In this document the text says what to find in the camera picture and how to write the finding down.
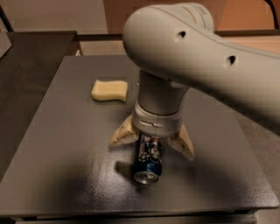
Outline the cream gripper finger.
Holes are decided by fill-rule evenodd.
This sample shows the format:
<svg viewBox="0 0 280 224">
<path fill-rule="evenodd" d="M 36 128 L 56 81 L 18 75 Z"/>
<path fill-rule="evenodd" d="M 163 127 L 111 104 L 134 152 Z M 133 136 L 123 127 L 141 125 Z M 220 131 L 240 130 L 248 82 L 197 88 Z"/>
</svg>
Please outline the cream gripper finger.
<svg viewBox="0 0 280 224">
<path fill-rule="evenodd" d="M 114 132 L 109 145 L 118 147 L 134 143 L 139 138 L 139 130 L 133 125 L 132 115 L 129 115 L 120 127 Z"/>
<path fill-rule="evenodd" d="M 175 151 L 180 152 L 188 160 L 194 160 L 193 143 L 188 135 L 185 125 L 181 126 L 179 132 L 168 137 L 168 144 Z"/>
</svg>

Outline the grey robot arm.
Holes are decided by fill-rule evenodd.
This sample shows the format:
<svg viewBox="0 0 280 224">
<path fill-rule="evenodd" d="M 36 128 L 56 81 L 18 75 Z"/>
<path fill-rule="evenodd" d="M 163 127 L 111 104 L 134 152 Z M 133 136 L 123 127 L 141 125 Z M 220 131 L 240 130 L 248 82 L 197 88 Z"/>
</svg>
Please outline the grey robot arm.
<svg viewBox="0 0 280 224">
<path fill-rule="evenodd" d="M 193 144 L 183 124 L 182 97 L 196 88 L 274 133 L 280 130 L 280 60 L 272 52 L 227 42 L 214 34 L 210 12 L 198 3 L 159 4 L 130 15 L 122 40 L 140 68 L 132 114 L 111 146 L 165 138 L 186 158 Z"/>
</svg>

